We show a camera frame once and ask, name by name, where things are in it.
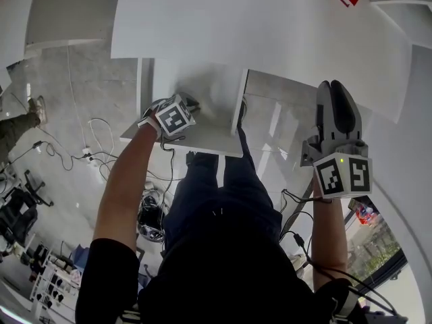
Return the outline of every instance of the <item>gray floor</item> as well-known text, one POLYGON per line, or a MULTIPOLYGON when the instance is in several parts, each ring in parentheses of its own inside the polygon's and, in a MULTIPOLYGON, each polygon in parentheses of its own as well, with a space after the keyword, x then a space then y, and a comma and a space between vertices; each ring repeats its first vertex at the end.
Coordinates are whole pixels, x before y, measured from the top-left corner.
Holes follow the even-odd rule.
MULTIPOLYGON (((11 160, 36 141, 46 140, 53 143, 63 155, 65 166, 70 167, 68 153, 81 156, 84 146, 93 152, 100 150, 88 123, 91 118, 104 119, 111 126, 114 155, 119 155, 125 147, 119 136, 135 120, 136 60, 110 59, 108 41, 47 49, 41 57, 18 64, 11 76, 13 84, 3 95, 0 119, 25 113, 17 99, 26 105, 29 95, 43 95, 49 119, 43 128, 62 145, 34 129, 27 132, 9 154, 11 160)), ((312 170, 300 168, 299 164, 301 143, 312 134, 315 121, 315 91, 310 86, 259 72, 249 75, 246 88, 248 114, 243 126, 258 176, 277 210, 280 210, 280 191, 283 188, 301 195, 312 177, 312 170)), ((92 125, 103 149, 109 152, 113 146, 108 126, 101 121, 94 121, 92 125)), ((169 158, 170 154, 155 148, 149 169, 162 178, 168 178, 169 158)), ((220 186, 224 164, 222 159, 218 172, 220 186)), ((29 152, 16 162, 15 167, 20 175, 29 169, 38 179, 45 181, 45 194, 55 202, 54 207, 38 207, 39 218, 34 226, 38 237, 56 249, 64 241, 63 253, 79 244, 88 246, 105 187, 98 169, 85 161, 75 161, 74 168, 65 171, 59 157, 48 156, 45 147, 40 152, 29 152)), ((185 153, 178 152, 174 177, 182 177, 185 173, 185 153)), ((170 189, 171 194, 175 188, 176 183, 170 189)), ((288 217, 294 208, 295 204, 289 202, 284 217, 288 217)), ((161 262, 161 246, 142 238, 138 240, 138 246, 145 250, 142 262, 156 272, 161 262)))

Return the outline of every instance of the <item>white box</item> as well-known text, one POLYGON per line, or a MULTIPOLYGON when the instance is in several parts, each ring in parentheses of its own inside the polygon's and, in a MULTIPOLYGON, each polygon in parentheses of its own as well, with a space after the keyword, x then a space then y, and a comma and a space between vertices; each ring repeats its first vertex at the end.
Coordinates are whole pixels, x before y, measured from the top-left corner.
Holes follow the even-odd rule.
POLYGON ((333 153, 313 164, 323 198, 350 198, 372 192, 372 160, 333 153))
POLYGON ((167 99, 157 110, 156 118, 168 136, 193 126, 195 120, 179 94, 167 99))

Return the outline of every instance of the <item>dark jeans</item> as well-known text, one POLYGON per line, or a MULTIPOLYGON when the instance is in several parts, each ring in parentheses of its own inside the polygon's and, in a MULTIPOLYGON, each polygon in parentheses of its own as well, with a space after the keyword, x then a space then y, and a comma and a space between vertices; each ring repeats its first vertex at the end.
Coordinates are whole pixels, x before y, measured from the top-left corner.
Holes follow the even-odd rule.
POLYGON ((282 215, 264 185, 258 179, 246 136, 238 128, 243 157, 225 157, 223 187, 217 187, 216 173, 219 156, 197 153, 189 165, 186 177, 178 184, 168 215, 163 221, 165 247, 169 250, 191 225, 199 224, 196 217, 203 211, 238 210, 246 221, 252 221, 261 232, 279 242, 282 215))
POLYGON ((7 162, 10 150, 29 129, 40 124, 36 113, 27 113, 0 121, 0 162, 7 162))

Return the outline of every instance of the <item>person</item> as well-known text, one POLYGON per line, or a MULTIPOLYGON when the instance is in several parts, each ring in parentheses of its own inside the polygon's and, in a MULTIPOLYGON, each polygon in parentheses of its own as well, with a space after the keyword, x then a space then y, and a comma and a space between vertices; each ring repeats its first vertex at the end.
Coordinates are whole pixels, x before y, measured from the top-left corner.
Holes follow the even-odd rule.
POLYGON ((42 96, 28 100, 27 114, 0 121, 0 163, 7 163, 9 152, 21 136, 31 128, 47 123, 45 102, 42 96))
MULTIPOLYGON (((328 323, 351 283, 335 271, 314 272, 315 293, 279 245, 281 214, 258 179, 242 120, 243 157, 226 157, 222 188, 218 156, 197 153, 163 221, 165 256, 137 298, 136 221, 157 139, 155 120, 140 127, 115 162, 103 194, 76 305, 76 323, 154 320, 276 319, 328 323)), ((315 196, 319 186, 315 182, 315 196)), ((312 259, 346 271, 347 243, 340 200, 314 202, 312 259)))

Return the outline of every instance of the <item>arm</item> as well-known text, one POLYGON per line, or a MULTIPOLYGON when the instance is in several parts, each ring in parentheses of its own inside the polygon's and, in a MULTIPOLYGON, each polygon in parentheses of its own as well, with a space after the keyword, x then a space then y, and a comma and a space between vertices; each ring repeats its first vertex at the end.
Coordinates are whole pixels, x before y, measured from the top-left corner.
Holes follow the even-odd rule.
MULTIPOLYGON (((314 196, 322 196, 318 180, 314 174, 314 196)), ((348 247, 345 234, 344 216, 340 199, 332 203, 313 203, 312 260, 322 267, 346 271, 348 266, 348 247)), ((335 278, 345 278, 341 273, 325 270, 335 278)), ((317 291, 327 282, 328 277, 314 269, 313 284, 317 291)))
POLYGON ((146 124, 114 163, 99 205, 93 240, 109 238, 136 250, 136 220, 156 130, 146 124))

